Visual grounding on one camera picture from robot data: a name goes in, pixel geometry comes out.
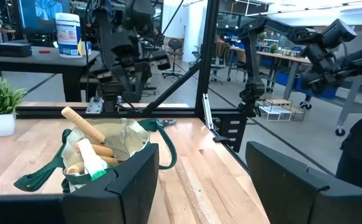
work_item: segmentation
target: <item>black arm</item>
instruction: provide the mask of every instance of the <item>black arm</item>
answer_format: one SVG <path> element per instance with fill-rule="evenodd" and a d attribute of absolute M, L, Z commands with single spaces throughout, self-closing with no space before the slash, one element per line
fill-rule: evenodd
<path fill-rule="evenodd" d="M 335 48 L 342 42 L 348 42 L 356 37 L 356 34 L 341 20 L 335 20 L 321 34 L 304 27 L 292 27 L 282 22 L 277 22 L 268 17 L 260 17 L 243 27 L 239 31 L 239 38 L 245 47 L 246 70 L 249 76 L 245 89 L 239 93 L 242 102 L 239 109 L 246 116 L 254 117 L 259 110 L 255 107 L 255 101 L 264 94 L 264 83 L 259 77 L 259 62 L 255 42 L 259 33 L 264 29 L 270 29 L 286 36 L 297 45 L 306 45 L 302 57 L 307 57 L 319 74 L 320 84 L 333 82 L 340 67 L 335 63 L 335 56 L 327 49 Z M 313 91 L 317 92 L 317 85 L 309 84 Z"/>

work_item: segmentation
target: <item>butcher block countertop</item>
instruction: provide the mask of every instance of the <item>butcher block countertop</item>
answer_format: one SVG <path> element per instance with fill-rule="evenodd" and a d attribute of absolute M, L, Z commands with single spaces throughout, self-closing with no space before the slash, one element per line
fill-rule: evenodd
<path fill-rule="evenodd" d="M 13 183 L 47 164 L 62 144 L 62 131 L 73 127 L 66 119 L 18 119 L 15 134 L 0 138 L 0 195 L 61 194 L 61 169 L 37 192 L 22 192 Z M 200 119 L 177 119 L 165 130 L 178 161 L 159 171 L 149 223 L 269 223 L 250 176 Z M 160 134 L 151 133 L 151 142 L 160 145 L 160 164 L 168 165 L 171 156 Z"/>

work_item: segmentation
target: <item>white box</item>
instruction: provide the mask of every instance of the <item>white box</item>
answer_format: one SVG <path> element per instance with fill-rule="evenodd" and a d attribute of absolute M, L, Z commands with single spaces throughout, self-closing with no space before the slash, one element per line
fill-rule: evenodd
<path fill-rule="evenodd" d="M 272 106 L 272 111 L 279 112 L 279 121 L 290 121 L 292 119 L 293 112 L 283 108 L 282 106 Z"/>
<path fill-rule="evenodd" d="M 271 106 L 260 106 L 261 112 L 267 114 L 267 121 L 279 121 L 280 113 L 271 109 Z"/>

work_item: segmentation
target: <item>disinfecting wipes canister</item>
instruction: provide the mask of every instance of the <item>disinfecting wipes canister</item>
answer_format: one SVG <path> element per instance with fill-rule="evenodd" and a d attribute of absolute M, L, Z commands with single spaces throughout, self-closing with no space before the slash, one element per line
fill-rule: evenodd
<path fill-rule="evenodd" d="M 80 17 L 69 13 L 56 13 L 59 54 L 65 58 L 81 58 L 82 42 Z"/>

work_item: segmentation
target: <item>green strap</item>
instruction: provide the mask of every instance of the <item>green strap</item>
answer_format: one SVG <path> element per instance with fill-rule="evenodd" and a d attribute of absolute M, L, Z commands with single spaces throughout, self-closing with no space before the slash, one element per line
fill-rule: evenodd
<path fill-rule="evenodd" d="M 171 163 L 168 166 L 159 165 L 159 169 L 166 170 L 175 166 L 178 156 L 176 155 L 175 146 L 171 141 L 171 139 L 168 137 L 166 131 L 164 130 L 164 127 L 162 127 L 162 125 L 159 124 L 157 119 L 144 119 L 139 121 L 139 124 L 140 126 L 142 126 L 142 128 L 144 128 L 147 131 L 152 131 L 152 132 L 158 131 L 161 134 L 161 137 L 163 137 L 164 142 L 168 146 L 169 152 L 171 153 Z"/>
<path fill-rule="evenodd" d="M 49 177 L 53 174 L 56 168 L 60 167 L 64 169 L 64 163 L 62 158 L 62 151 L 65 147 L 65 143 L 67 140 L 67 136 L 71 133 L 70 129 L 66 129 L 62 134 L 62 142 L 63 145 L 56 153 L 54 158 L 46 164 L 43 168 L 39 169 L 37 172 L 33 174 L 27 174 L 22 176 L 19 180 L 14 183 L 14 186 L 20 190 L 26 192 L 35 192 L 39 190 L 45 182 L 49 179 Z"/>

